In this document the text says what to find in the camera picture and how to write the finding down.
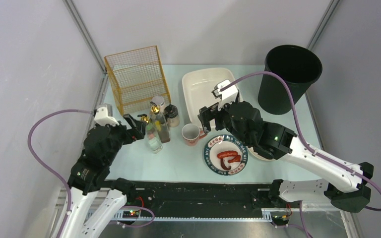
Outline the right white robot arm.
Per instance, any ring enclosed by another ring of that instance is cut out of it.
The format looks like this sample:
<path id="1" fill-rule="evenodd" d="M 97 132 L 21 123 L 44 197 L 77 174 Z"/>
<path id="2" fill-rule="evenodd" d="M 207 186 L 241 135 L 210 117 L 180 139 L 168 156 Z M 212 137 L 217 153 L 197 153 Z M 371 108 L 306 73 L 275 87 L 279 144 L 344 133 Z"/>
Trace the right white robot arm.
<path id="1" fill-rule="evenodd" d="M 328 155 L 329 161 L 321 158 L 324 151 L 308 148 L 300 135 L 285 126 L 264 121 L 260 111 L 248 102 L 226 104 L 222 109 L 218 104 L 202 107 L 197 117 L 205 133 L 211 131 L 210 122 L 214 120 L 216 130 L 227 130 L 261 157 L 297 165 L 320 177 L 298 182 L 275 179 L 268 193 L 275 205 L 298 201 L 330 202 L 340 210 L 358 213 L 370 202 L 371 189 L 366 179 L 373 175 L 371 164 L 349 164 L 332 155 Z"/>

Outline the clear glass oil bottle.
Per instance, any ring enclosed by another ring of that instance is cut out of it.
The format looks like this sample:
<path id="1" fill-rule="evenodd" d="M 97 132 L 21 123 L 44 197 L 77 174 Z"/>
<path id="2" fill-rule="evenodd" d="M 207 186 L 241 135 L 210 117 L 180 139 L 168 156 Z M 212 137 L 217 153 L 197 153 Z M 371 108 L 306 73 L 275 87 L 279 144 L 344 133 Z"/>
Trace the clear glass oil bottle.
<path id="1" fill-rule="evenodd" d="M 150 121 L 150 117 L 147 114 L 140 114 L 140 121 L 144 123 L 145 126 L 145 135 L 148 141 L 148 145 L 153 153 L 158 153 L 162 150 L 162 142 L 159 138 L 157 129 Z"/>

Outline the white lid spice jar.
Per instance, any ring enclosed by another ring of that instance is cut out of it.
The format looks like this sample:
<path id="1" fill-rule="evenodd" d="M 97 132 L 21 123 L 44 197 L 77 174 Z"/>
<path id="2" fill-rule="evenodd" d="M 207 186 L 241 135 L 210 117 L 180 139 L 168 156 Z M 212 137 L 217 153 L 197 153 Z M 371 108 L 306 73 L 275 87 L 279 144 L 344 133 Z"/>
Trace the white lid spice jar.
<path id="1" fill-rule="evenodd" d="M 165 99 L 163 96 L 161 95 L 158 95 L 158 96 L 154 96 L 151 101 L 153 103 L 155 103 L 159 109 L 160 109 L 160 112 L 164 113 L 164 110 L 165 110 L 165 107 L 166 107 L 166 103 L 165 103 Z"/>

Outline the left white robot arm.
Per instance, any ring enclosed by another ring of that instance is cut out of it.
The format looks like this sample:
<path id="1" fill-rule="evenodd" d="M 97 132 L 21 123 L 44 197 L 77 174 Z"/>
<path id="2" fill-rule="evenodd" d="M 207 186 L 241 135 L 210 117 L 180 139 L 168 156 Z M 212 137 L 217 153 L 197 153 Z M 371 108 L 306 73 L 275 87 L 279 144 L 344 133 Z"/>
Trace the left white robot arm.
<path id="1" fill-rule="evenodd" d="M 68 218 L 59 218 L 53 238 L 97 238 L 114 214 L 135 199 L 135 185 L 124 178 L 108 181 L 117 153 L 124 145 L 145 137 L 146 123 L 125 114 L 130 128 L 113 117 L 107 123 L 98 122 L 83 142 L 80 158 L 71 168 L 68 179 L 70 199 L 64 202 Z"/>

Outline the dark sauce glass bottle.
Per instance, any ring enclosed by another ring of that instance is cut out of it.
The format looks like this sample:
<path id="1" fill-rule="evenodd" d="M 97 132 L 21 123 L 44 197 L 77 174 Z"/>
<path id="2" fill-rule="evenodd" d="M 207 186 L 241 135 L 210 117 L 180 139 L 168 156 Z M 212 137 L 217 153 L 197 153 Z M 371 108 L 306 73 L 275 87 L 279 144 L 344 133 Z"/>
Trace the dark sauce glass bottle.
<path id="1" fill-rule="evenodd" d="M 155 129 L 157 130 L 161 142 L 162 143 L 170 142 L 171 137 L 170 137 L 169 127 L 168 127 L 164 114 L 161 112 L 157 104 L 155 104 L 152 101 L 150 103 L 151 103 L 150 120 L 152 124 L 155 126 Z"/>

